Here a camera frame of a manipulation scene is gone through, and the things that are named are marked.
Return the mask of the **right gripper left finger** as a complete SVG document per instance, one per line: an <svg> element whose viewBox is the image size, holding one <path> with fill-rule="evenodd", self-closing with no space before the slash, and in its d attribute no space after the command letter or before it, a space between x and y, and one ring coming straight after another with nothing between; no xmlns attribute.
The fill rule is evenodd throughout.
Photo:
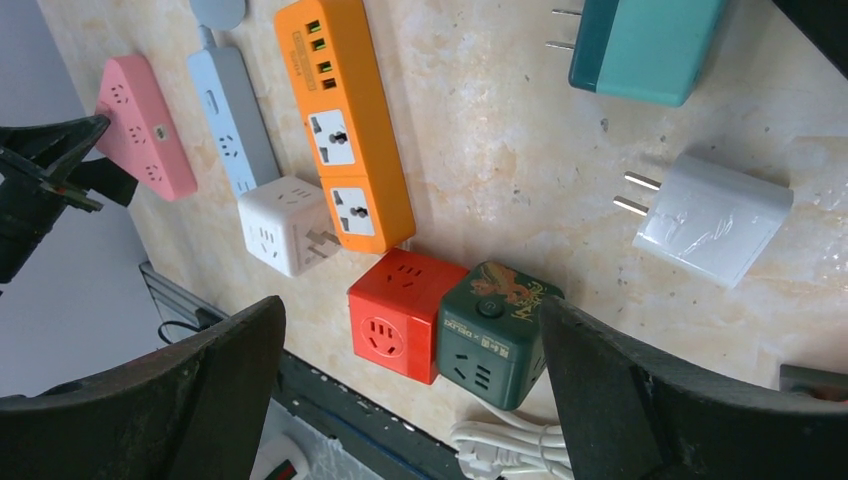
<svg viewBox="0 0 848 480"><path fill-rule="evenodd" d="M1 401L5 479L246 479L283 353L270 296L135 360Z"/></svg>

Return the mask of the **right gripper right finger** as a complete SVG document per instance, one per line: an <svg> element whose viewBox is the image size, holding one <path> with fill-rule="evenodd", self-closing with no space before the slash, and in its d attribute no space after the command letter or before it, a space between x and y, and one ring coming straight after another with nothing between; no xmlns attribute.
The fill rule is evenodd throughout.
<svg viewBox="0 0 848 480"><path fill-rule="evenodd" d="M539 320L576 478L846 477L845 402L718 374L557 297Z"/></svg>

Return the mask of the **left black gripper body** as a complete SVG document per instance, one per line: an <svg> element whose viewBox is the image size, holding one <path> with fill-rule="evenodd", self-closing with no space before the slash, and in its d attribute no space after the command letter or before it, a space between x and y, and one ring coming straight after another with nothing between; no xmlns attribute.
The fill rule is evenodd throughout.
<svg viewBox="0 0 848 480"><path fill-rule="evenodd" d="M57 154L56 125L1 129L1 282L10 283L63 211L59 197L41 188L38 172Z"/></svg>

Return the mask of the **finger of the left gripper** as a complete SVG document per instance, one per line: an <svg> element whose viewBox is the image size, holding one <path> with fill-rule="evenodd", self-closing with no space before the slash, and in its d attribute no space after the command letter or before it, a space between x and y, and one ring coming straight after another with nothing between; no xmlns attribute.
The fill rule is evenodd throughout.
<svg viewBox="0 0 848 480"><path fill-rule="evenodd" d="M102 204L90 200L86 192L94 190L116 204L127 207L135 194L138 180L107 157L66 162L66 182L74 194L66 195L66 204L88 212L99 211Z"/></svg>
<svg viewBox="0 0 848 480"><path fill-rule="evenodd" d="M1 127L2 174L69 174L106 132L102 114L22 127Z"/></svg>

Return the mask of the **pink triangular power strip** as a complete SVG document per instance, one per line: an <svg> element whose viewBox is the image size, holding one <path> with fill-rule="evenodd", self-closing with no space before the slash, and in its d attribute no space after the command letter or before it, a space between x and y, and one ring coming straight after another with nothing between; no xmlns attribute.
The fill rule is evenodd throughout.
<svg viewBox="0 0 848 480"><path fill-rule="evenodd" d="M141 54L107 60L94 112L110 120L96 149L164 200L197 182L153 69Z"/></svg>

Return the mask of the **orange power strip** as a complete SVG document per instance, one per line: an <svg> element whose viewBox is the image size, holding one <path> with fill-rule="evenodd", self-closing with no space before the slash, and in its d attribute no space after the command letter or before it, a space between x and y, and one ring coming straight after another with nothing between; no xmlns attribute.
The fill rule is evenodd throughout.
<svg viewBox="0 0 848 480"><path fill-rule="evenodd" d="M273 24L338 238L383 254L416 224L365 7L296 1Z"/></svg>

